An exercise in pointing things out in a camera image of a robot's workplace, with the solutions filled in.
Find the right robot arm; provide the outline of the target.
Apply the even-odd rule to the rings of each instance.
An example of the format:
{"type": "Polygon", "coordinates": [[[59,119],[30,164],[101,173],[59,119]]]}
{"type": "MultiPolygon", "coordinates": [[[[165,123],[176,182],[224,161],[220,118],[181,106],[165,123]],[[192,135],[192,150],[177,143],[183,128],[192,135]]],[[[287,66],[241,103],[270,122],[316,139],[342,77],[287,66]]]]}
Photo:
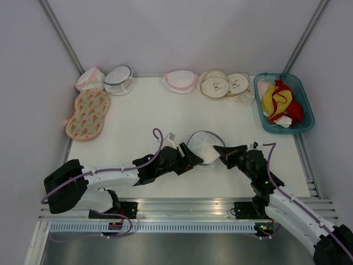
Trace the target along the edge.
{"type": "Polygon", "coordinates": [[[270,157],[246,145],[215,146],[227,167],[238,168],[250,179],[258,201],[252,212],[258,218],[278,222],[312,255],[315,264],[352,264],[352,231],[326,220],[293,195],[270,171],[270,157]]]}

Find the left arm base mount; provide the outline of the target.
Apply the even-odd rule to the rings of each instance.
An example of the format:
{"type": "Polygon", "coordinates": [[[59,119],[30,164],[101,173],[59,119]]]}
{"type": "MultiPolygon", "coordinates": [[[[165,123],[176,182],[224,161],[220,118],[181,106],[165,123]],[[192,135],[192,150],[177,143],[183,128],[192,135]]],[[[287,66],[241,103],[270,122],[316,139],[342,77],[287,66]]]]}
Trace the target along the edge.
{"type": "Polygon", "coordinates": [[[90,210],[88,214],[89,219],[123,219],[122,215],[131,220],[136,219],[137,216],[137,202],[120,202],[116,192],[113,190],[104,190],[109,193],[109,198],[112,199],[111,207],[102,213],[97,210],[90,210]]]}

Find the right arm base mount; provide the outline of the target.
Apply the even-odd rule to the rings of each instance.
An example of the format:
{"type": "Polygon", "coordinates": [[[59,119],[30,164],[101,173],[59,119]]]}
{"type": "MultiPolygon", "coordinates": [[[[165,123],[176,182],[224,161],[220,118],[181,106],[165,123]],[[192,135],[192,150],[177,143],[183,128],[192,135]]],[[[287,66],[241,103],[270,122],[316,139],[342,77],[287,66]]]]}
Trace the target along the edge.
{"type": "Polygon", "coordinates": [[[265,211],[265,207],[269,205],[268,195],[255,195],[251,201],[236,201],[233,205],[237,220],[271,220],[265,211]]]}

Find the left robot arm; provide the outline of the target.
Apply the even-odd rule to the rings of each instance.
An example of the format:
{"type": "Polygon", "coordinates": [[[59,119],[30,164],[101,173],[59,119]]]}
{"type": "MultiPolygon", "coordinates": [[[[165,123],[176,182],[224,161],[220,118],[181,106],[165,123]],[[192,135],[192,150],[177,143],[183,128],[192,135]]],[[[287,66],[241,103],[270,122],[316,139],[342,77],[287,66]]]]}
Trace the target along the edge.
{"type": "Polygon", "coordinates": [[[44,179],[46,195],[41,203],[47,204],[52,214],[77,208],[113,219],[121,213],[121,204],[112,187],[150,184],[162,175],[181,175],[202,163],[203,159],[184,143],[177,148],[160,147],[154,155],[120,167],[88,167],[78,159],[69,160],[44,179]]]}

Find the blue-trimmed white mesh laundry bag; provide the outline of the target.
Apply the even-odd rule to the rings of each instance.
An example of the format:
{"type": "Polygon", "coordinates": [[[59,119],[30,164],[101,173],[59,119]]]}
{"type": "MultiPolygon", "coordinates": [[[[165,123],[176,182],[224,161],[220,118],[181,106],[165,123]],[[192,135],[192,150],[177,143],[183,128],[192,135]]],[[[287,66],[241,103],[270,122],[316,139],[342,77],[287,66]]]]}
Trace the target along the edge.
{"type": "Polygon", "coordinates": [[[192,153],[203,159],[203,162],[196,166],[198,169],[214,168],[220,154],[213,147],[226,146],[220,136],[207,130],[194,132],[188,139],[186,145],[192,153]]]}

